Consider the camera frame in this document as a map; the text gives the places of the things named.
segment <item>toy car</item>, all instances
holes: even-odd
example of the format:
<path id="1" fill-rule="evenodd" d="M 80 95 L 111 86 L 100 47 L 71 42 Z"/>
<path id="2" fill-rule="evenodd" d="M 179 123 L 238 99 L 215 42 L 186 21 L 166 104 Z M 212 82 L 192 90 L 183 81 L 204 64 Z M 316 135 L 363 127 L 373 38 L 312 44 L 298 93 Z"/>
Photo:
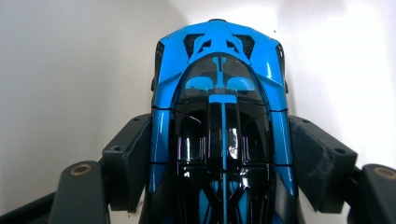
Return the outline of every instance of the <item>toy car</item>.
<path id="1" fill-rule="evenodd" d="M 339 214 L 347 202 L 348 223 L 396 223 L 396 171 L 356 168 L 356 152 L 289 116 L 284 67 L 276 40 L 227 21 L 167 35 L 151 113 L 131 119 L 99 162 L 66 168 L 56 194 L 0 222 L 105 224 L 109 204 L 136 212 L 146 188 L 140 223 L 304 224 L 299 188 L 315 211 Z"/>
<path id="2" fill-rule="evenodd" d="M 276 194 L 295 207 L 296 189 L 281 45 L 211 20 L 162 38 L 155 60 L 146 203 L 169 193 L 175 222 L 282 223 Z"/>

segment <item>white wall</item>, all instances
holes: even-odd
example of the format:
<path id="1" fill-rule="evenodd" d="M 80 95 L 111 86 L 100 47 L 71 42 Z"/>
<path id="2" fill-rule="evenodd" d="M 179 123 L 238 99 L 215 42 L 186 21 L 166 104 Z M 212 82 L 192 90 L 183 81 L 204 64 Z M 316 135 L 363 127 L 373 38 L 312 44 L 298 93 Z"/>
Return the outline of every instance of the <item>white wall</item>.
<path id="1" fill-rule="evenodd" d="M 359 152 L 359 167 L 396 168 L 395 14 L 393 0 L 0 0 L 0 215 L 56 190 L 66 166 L 99 160 L 149 112 L 158 39 L 212 18 L 279 40 L 290 113 Z M 306 211 L 309 223 L 345 222 Z"/>

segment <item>car body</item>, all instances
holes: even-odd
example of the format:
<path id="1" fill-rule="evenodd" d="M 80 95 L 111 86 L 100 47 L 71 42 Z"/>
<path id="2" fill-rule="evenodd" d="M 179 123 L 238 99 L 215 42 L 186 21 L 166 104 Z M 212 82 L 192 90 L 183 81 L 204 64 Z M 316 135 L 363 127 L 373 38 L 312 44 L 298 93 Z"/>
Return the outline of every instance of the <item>car body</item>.
<path id="1" fill-rule="evenodd" d="M 143 207 L 157 215 L 149 222 L 295 220 L 284 66 L 279 42 L 224 20 L 159 41 Z"/>

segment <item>windshield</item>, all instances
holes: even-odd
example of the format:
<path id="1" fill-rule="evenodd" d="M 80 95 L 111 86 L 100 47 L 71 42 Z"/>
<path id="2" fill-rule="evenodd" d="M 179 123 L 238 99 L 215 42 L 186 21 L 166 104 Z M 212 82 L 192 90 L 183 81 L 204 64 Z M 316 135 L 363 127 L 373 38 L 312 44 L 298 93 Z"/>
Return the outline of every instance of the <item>windshield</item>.
<path id="1" fill-rule="evenodd" d="M 212 94 L 232 94 L 238 101 L 262 105 L 256 83 L 248 67 L 234 56 L 211 54 L 193 63 L 184 73 L 178 103 L 202 101 Z"/>

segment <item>black plastic bracket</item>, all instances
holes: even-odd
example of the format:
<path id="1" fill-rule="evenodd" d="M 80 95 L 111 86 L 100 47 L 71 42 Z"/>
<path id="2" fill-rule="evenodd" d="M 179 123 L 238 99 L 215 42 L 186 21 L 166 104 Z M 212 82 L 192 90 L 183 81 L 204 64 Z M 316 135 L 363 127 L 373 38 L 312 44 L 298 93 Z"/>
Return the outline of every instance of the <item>black plastic bracket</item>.
<path id="1" fill-rule="evenodd" d="M 135 212 L 149 171 L 151 115 L 131 119 L 103 149 L 111 210 Z"/>
<path id="2" fill-rule="evenodd" d="M 96 161 L 82 161 L 61 174 L 49 223 L 109 223 L 102 169 Z"/>
<path id="3" fill-rule="evenodd" d="M 55 193 L 44 196 L 34 202 L 28 203 L 23 207 L 13 210 L 0 217 L 1 224 L 41 224 L 47 223 L 50 216 Z"/>
<path id="4" fill-rule="evenodd" d="M 347 223 L 396 223 L 396 170 L 368 164 L 345 184 L 345 199 L 351 206 Z"/>
<path id="5" fill-rule="evenodd" d="M 343 184 L 358 154 L 307 119 L 290 116 L 294 169 L 300 189 L 315 211 L 341 213 Z"/>

